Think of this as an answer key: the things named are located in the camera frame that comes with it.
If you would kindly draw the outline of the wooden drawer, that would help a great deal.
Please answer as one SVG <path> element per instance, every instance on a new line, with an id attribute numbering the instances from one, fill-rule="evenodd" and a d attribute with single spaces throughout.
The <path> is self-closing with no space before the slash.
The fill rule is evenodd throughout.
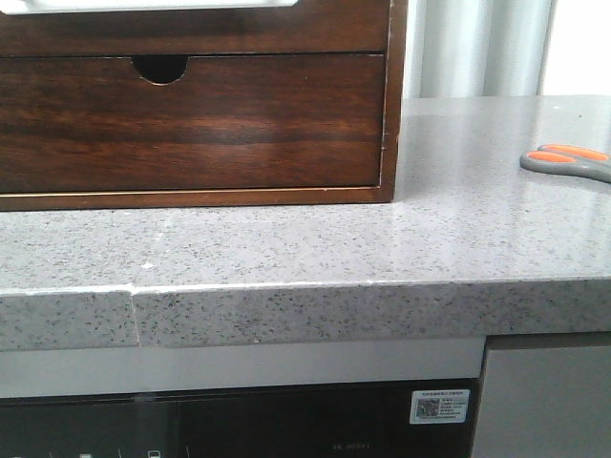
<path id="1" fill-rule="evenodd" d="M 192 57 L 154 85 L 128 58 L 1 63 L 1 188 L 101 192 L 372 185 L 385 60 Z"/>
<path id="2" fill-rule="evenodd" d="M 2 15 L 2 56 L 382 51 L 388 1 L 291 7 Z"/>

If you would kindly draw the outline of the grey orange handled scissors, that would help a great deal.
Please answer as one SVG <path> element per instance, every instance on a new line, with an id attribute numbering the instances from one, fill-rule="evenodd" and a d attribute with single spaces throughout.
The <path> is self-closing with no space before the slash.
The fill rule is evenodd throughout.
<path id="1" fill-rule="evenodd" d="M 610 182 L 610 155 L 576 146 L 544 144 L 522 154 L 519 164 L 537 173 Z"/>

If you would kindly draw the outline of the dark wooden drawer cabinet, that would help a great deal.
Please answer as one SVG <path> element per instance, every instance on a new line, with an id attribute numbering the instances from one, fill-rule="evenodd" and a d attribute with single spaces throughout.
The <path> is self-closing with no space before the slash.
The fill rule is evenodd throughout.
<path id="1" fill-rule="evenodd" d="M 325 204 L 388 202 L 393 198 L 400 130 L 403 66 L 406 50 L 407 3 L 390 2 L 387 46 L 384 50 L 359 52 L 283 52 L 214 54 L 131 54 L 111 56 L 2 56 L 26 58 L 128 58 L 138 74 L 154 85 L 168 85 L 181 79 L 192 57 L 298 55 L 298 54 L 375 54 L 385 60 L 382 138 L 379 177 L 372 185 L 230 188 L 202 190 L 145 190 L 101 192 L 20 192 L 1 188 L 1 207 L 5 211 L 47 209 L 98 209 L 189 207 L 261 204 Z"/>

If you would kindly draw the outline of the black built-in appliance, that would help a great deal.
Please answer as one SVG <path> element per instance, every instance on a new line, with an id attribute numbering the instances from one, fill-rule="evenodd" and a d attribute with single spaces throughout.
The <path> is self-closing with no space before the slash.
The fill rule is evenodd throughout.
<path id="1" fill-rule="evenodd" d="M 416 390 L 469 389 L 463 424 L 411 425 Z M 467 457 L 475 379 L 7 398 L 5 457 Z"/>

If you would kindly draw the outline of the white QR code sticker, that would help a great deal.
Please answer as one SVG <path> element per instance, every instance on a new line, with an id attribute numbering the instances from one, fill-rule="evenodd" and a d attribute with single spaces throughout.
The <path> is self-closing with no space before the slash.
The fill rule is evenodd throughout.
<path id="1" fill-rule="evenodd" d="M 416 390 L 411 395 L 410 424 L 463 424 L 470 397 L 469 389 Z"/>

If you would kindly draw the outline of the grey cabinet door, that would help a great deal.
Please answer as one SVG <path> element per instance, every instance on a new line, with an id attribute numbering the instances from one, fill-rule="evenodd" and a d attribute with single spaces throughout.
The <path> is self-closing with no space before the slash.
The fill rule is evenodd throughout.
<path id="1" fill-rule="evenodd" d="M 608 345 L 489 349 L 474 457 L 608 457 Z"/>

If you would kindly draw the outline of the white item on cabinet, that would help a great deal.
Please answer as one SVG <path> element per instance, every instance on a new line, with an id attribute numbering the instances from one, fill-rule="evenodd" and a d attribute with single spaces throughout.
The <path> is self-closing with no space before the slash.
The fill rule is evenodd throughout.
<path id="1" fill-rule="evenodd" d="M 140 10 L 287 8 L 297 0 L 1 0 L 8 15 Z"/>

